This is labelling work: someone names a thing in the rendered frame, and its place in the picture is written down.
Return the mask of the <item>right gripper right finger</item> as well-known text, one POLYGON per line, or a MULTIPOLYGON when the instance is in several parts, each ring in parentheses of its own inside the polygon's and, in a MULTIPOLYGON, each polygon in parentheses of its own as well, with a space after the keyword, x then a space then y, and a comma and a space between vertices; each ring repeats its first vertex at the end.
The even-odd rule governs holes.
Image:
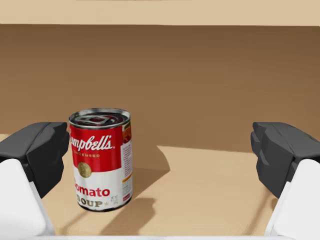
POLYGON ((264 235, 320 237, 320 141, 283 122, 252 128, 258 179, 278 199, 264 235))

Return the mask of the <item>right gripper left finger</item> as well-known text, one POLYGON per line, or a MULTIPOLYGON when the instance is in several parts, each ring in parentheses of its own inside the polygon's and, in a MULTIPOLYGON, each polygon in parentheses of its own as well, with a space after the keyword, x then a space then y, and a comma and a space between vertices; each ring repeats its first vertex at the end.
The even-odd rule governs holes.
POLYGON ((66 122, 37 122, 0 141, 0 237, 53 236, 42 198, 61 180, 66 122))

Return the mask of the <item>pale wooden shelf unit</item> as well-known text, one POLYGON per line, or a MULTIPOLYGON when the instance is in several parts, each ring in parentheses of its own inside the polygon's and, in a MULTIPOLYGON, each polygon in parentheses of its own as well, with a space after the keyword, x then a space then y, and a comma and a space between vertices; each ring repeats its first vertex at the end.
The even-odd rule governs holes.
POLYGON ((131 113, 133 198, 79 207, 67 153, 58 235, 262 235, 252 124, 320 140, 320 0, 0 0, 0 139, 100 107, 131 113))

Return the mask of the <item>red and white can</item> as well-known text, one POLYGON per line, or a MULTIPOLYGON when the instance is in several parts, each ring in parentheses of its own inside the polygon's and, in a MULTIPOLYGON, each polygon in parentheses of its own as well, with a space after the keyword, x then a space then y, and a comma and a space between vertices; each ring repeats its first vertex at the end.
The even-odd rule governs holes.
POLYGON ((90 108, 69 119, 77 203, 93 212, 125 206, 133 196, 131 115, 90 108))

